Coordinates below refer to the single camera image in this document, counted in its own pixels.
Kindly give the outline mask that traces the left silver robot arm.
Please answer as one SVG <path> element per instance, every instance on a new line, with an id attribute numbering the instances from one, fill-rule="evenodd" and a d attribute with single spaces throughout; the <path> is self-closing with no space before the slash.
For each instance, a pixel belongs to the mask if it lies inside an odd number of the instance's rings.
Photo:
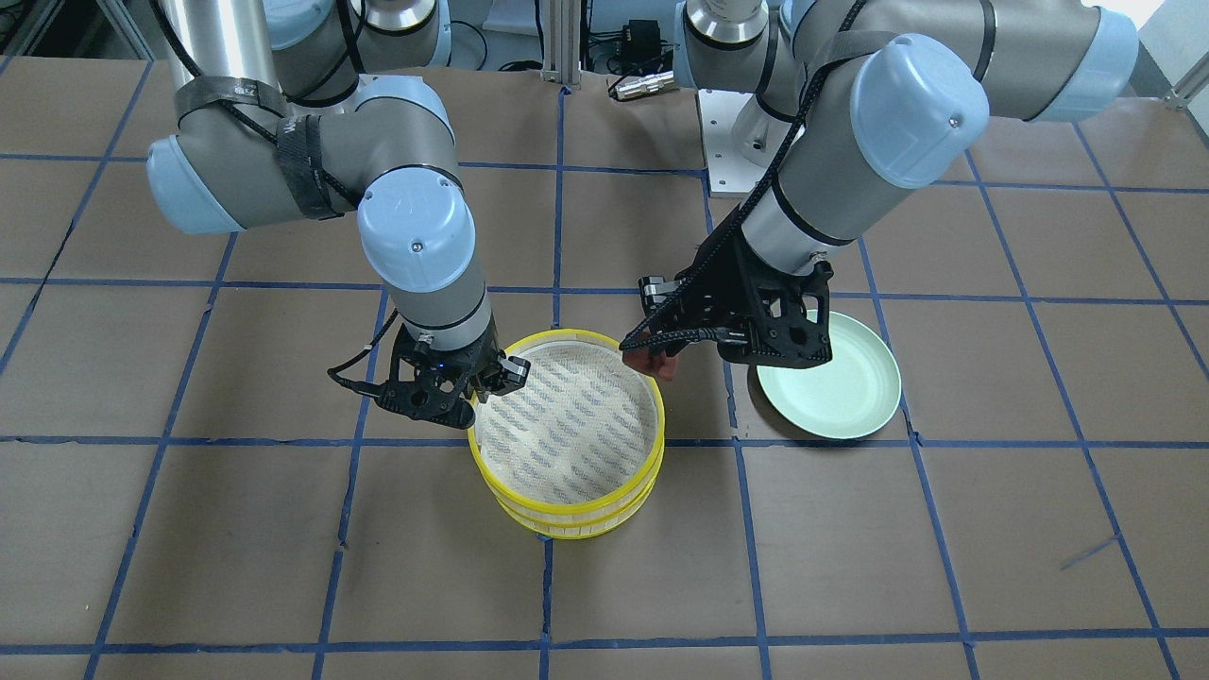
<path id="1" fill-rule="evenodd" d="M 993 117 L 1076 122 L 1130 81 L 1136 25 L 1081 1 L 687 1 L 673 76 L 748 92 L 789 129 L 673 280 L 640 280 L 623 361 L 660 375 L 712 341 L 734 365 L 832 361 L 832 258 L 941 179 Z"/>

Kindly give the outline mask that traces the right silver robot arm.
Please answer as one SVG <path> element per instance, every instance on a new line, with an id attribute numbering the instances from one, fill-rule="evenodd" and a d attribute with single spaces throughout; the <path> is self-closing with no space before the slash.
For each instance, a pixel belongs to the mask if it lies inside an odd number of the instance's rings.
<path id="1" fill-rule="evenodd" d="M 178 129 L 147 148 L 147 185 L 185 234 L 236 234 L 354 213 L 401 325 L 384 382 L 332 382 L 386 413 L 470 430 L 474 407 L 523 387 L 526 361 L 496 335 L 478 235 L 440 96 L 411 75 L 355 74 L 339 113 L 280 90 L 261 1 L 151 2 L 183 70 Z"/>

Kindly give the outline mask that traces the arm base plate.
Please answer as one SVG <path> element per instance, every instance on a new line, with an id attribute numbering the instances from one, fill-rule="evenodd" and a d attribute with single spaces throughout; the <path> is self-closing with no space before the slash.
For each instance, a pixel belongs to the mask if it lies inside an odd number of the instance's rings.
<path id="1" fill-rule="evenodd" d="M 742 198 L 760 180 L 791 123 L 773 117 L 757 96 L 698 91 L 708 194 Z"/>

